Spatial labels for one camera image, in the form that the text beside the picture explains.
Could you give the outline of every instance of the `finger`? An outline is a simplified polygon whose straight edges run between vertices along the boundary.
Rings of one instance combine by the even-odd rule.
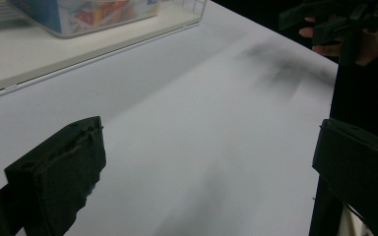
[[[312,50],[323,56],[339,57],[342,52],[342,46],[340,44],[328,46],[316,45],[312,47]]]
[[[306,17],[305,21],[310,22],[310,23],[315,23],[315,17]]]
[[[336,42],[343,42],[345,39],[343,37],[337,37],[334,39]]]
[[[299,30],[299,34],[303,37],[312,37],[314,35],[313,28],[302,28]]]
[[[355,60],[355,64],[357,64],[359,66],[367,66],[367,64],[369,64],[372,60],[373,60],[373,58],[368,57],[368,56],[367,57],[360,57],[357,60]]]

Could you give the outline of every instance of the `clear plastic bin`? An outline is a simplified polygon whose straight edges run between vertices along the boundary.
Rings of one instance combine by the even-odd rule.
[[[154,17],[160,0],[7,0],[60,37],[74,37]]]

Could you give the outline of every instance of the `plastic container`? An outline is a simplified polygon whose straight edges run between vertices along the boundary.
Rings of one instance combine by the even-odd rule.
[[[7,0],[60,37],[75,37],[154,17],[160,0]]]

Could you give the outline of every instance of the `hand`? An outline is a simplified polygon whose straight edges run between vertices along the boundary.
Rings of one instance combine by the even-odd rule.
[[[313,18],[306,18],[308,22],[314,22]],[[303,28],[299,31],[299,34],[303,37],[312,37],[313,28]],[[323,56],[338,57],[341,54],[342,45],[315,45],[312,47],[316,53]],[[378,30],[376,32],[369,32],[367,29],[363,30],[362,38],[360,41],[360,50],[355,60],[355,64],[365,66],[378,57]]]

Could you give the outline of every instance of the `table surface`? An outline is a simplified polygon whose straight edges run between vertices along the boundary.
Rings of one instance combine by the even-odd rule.
[[[156,17],[69,39],[52,36],[24,19],[0,22],[0,89],[12,89],[52,71],[191,26],[200,19],[178,1],[162,1]]]
[[[6,166],[98,115],[107,165],[66,235],[307,235],[336,73],[208,2],[197,27],[0,96],[0,188]]]

